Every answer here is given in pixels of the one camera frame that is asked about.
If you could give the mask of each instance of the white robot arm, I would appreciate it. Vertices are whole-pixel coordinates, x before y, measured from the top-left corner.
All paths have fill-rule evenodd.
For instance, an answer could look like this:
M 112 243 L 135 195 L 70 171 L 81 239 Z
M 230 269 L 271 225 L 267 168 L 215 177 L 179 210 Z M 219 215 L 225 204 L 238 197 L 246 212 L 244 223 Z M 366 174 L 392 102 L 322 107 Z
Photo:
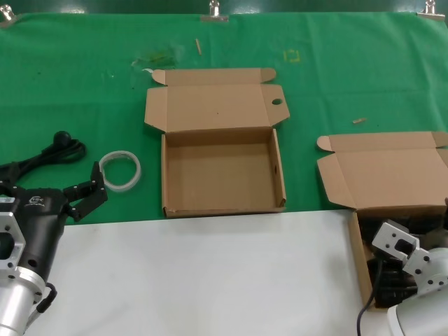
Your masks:
M 399 259 L 414 276 L 418 292 L 388 310 L 393 336 L 448 335 L 448 248 L 420 248 L 419 239 L 389 220 L 372 245 Z

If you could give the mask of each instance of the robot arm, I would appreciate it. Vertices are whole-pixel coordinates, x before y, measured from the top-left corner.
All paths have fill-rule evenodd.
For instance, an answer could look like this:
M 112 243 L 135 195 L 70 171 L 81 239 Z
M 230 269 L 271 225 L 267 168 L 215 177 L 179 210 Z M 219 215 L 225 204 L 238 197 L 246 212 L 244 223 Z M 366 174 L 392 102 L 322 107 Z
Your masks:
M 389 220 L 382 224 L 372 245 L 402 261 L 414 276 L 417 294 L 388 310 L 393 336 L 448 335 L 448 248 L 430 251 L 419 240 Z
M 53 289 L 42 295 L 67 218 L 79 221 L 107 200 L 98 162 L 90 181 L 64 190 L 26 190 L 15 185 L 19 175 L 12 164 L 0 181 L 0 336 L 22 336 L 54 299 Z

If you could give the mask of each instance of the silver cylinder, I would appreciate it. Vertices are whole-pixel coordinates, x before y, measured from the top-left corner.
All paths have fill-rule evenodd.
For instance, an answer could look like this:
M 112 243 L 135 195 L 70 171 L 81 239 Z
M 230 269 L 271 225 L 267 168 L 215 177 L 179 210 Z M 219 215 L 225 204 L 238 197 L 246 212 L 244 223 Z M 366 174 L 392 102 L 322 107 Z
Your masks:
M 22 336 L 33 303 L 45 289 L 42 278 L 22 267 L 15 270 L 14 279 L 0 278 L 0 336 Z
M 0 336 L 22 336 L 33 307 L 34 291 L 15 279 L 0 280 Z

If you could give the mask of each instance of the white tape roll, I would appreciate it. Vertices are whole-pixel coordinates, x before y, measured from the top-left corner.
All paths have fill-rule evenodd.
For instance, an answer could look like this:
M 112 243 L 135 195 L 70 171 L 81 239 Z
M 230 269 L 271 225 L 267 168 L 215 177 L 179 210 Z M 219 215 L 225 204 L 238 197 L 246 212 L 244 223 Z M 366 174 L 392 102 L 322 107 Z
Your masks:
M 115 184 L 112 184 L 109 181 L 107 181 L 106 173 L 104 173 L 104 165 L 108 161 L 115 160 L 115 159 L 120 159 L 120 158 L 127 158 L 127 159 L 131 159 L 132 161 L 134 161 L 135 166 L 136 166 L 136 170 L 135 170 L 135 175 L 131 179 L 131 181 L 129 181 L 128 183 L 123 184 L 123 185 L 115 185 Z M 106 187 L 109 188 L 112 191 L 117 192 L 117 193 L 121 193 L 123 191 L 126 191 L 126 190 L 129 190 L 129 189 L 133 188 L 137 184 L 137 182 L 139 181 L 140 176 L 141 176 L 141 167 L 140 167 L 139 159 L 137 159 L 137 156 L 135 156 L 131 152 L 127 152 L 126 150 L 117 150 L 116 152 L 110 152 L 109 154 L 106 154 L 99 161 L 99 170 L 103 174 L 104 184 L 106 185 Z

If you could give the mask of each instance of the wooden stick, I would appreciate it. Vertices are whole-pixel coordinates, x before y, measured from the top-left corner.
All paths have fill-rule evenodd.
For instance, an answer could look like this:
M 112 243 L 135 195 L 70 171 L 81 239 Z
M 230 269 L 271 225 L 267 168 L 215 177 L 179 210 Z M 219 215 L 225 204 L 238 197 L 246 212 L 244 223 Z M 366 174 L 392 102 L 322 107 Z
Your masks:
M 367 120 L 367 118 L 356 119 L 356 120 L 353 120 L 353 124 L 359 124 L 366 120 Z
M 199 40 L 197 38 L 196 38 L 196 46 L 197 46 L 197 51 L 198 51 L 199 55 L 202 55 L 201 45 L 199 44 Z

